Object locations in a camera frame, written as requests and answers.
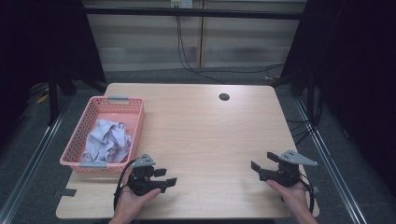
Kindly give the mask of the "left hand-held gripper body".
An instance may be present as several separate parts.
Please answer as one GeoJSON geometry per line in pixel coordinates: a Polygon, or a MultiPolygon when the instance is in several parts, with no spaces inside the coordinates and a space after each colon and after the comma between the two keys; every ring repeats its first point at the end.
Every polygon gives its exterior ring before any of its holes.
{"type": "Polygon", "coordinates": [[[128,176],[127,186],[137,196],[143,196],[153,189],[160,189],[164,193],[167,188],[162,186],[163,181],[152,180],[156,161],[149,154],[144,153],[135,160],[131,161],[128,168],[132,171],[128,176]]]}

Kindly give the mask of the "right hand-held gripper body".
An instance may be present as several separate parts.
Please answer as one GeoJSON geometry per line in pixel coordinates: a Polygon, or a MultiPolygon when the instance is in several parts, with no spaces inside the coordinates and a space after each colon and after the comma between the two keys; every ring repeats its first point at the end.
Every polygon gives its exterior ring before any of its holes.
{"type": "Polygon", "coordinates": [[[268,179],[275,180],[278,184],[283,187],[289,188],[294,186],[300,181],[300,165],[317,166],[318,163],[313,161],[306,156],[294,151],[287,150],[279,157],[277,162],[277,170],[263,169],[259,174],[260,181],[267,181],[268,179]]]}

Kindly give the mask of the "white patterned towel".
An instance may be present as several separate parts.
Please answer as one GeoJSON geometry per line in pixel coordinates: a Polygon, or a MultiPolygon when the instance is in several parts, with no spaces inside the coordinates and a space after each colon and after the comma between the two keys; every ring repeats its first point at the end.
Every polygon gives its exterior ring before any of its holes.
{"type": "Polygon", "coordinates": [[[132,137],[123,122],[98,119],[87,136],[83,162],[122,162],[130,153],[132,137]]]}

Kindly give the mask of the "pink plastic basket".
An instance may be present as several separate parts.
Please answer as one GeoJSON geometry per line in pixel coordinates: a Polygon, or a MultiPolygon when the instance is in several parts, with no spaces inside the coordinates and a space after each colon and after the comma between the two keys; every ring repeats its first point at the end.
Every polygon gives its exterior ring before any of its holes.
{"type": "Polygon", "coordinates": [[[60,164],[77,172],[117,172],[136,157],[138,142],[145,117],[144,100],[132,97],[93,96],[87,103],[79,122],[60,158],[60,164]],[[89,133],[98,119],[125,124],[126,133],[132,137],[129,154],[118,163],[82,161],[89,133]]]}

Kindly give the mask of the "person's left hand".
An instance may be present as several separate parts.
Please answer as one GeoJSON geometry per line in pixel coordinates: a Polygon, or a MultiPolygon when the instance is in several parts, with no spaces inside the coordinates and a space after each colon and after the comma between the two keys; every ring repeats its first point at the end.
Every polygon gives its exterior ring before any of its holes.
{"type": "Polygon", "coordinates": [[[125,187],[120,192],[119,201],[114,215],[134,214],[134,218],[136,218],[144,205],[154,199],[160,193],[160,189],[153,189],[143,196],[137,196],[131,189],[125,187]]]}

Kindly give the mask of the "person's right hand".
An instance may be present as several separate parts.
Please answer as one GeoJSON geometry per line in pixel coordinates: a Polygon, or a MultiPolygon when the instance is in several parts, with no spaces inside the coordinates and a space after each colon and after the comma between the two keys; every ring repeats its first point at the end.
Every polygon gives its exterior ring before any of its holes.
{"type": "Polygon", "coordinates": [[[304,185],[297,183],[292,187],[286,188],[275,182],[275,180],[267,180],[266,184],[275,190],[283,198],[284,203],[295,217],[302,215],[310,215],[306,202],[304,185]]]}

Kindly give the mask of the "black metal stand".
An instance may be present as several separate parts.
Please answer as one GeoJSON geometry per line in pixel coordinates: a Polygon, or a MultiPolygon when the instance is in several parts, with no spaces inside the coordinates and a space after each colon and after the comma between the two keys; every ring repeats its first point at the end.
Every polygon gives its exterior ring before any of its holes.
{"type": "Polygon", "coordinates": [[[310,122],[314,122],[314,98],[315,98],[315,76],[309,72],[309,81],[307,85],[307,113],[310,122]]]}
{"type": "Polygon", "coordinates": [[[52,125],[59,114],[57,82],[52,70],[49,71],[49,111],[49,125],[52,125]]]}

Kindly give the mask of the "black tape piece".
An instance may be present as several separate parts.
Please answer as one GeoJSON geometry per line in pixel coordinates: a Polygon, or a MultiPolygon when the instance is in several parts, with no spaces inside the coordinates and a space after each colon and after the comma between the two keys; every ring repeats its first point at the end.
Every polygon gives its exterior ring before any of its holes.
{"type": "Polygon", "coordinates": [[[76,192],[77,191],[75,189],[56,189],[52,196],[57,198],[74,197],[76,192]]]}

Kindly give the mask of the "black curtain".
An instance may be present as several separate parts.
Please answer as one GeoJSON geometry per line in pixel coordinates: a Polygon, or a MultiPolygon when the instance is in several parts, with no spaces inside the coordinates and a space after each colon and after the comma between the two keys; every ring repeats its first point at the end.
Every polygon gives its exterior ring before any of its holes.
{"type": "Polygon", "coordinates": [[[0,0],[0,149],[16,130],[30,89],[106,80],[82,0],[0,0]]]}
{"type": "Polygon", "coordinates": [[[396,0],[306,0],[282,72],[315,83],[396,198],[396,0]]]}

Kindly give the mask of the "black horizontal metal bar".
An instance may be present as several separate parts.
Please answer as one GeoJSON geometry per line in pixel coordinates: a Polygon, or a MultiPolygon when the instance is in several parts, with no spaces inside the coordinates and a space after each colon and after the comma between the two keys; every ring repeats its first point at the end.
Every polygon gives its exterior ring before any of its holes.
{"type": "Polygon", "coordinates": [[[86,14],[137,15],[137,16],[179,16],[210,18],[242,18],[268,20],[304,20],[307,16],[297,12],[270,12],[194,8],[148,8],[148,7],[84,7],[86,14]]]}

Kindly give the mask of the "metal floor rail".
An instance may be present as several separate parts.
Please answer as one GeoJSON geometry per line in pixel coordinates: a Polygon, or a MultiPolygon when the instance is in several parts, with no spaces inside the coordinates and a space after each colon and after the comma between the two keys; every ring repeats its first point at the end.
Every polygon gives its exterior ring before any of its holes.
{"type": "Polygon", "coordinates": [[[345,179],[342,177],[334,159],[332,158],[332,154],[330,153],[327,145],[325,144],[319,130],[308,121],[308,110],[304,105],[304,102],[301,98],[296,98],[294,100],[298,111],[303,119],[305,119],[307,130],[309,131],[311,138],[317,148],[318,154],[323,160],[324,166],[326,167],[332,182],[337,189],[341,200],[351,217],[354,224],[368,224],[364,214],[358,205],[355,197],[351,193],[345,179]]]}
{"type": "Polygon", "coordinates": [[[65,98],[54,119],[50,117],[49,105],[32,105],[22,116],[0,162],[0,191],[5,192],[4,198],[0,195],[0,224],[10,224],[14,218],[70,101],[70,97],[65,98]]]}

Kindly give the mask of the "white wall socket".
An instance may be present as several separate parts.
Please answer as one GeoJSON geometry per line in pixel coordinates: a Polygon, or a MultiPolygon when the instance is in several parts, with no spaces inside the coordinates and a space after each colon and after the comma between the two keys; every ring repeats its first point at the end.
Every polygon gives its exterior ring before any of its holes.
{"type": "Polygon", "coordinates": [[[193,0],[170,0],[171,8],[193,8],[193,0]]]}

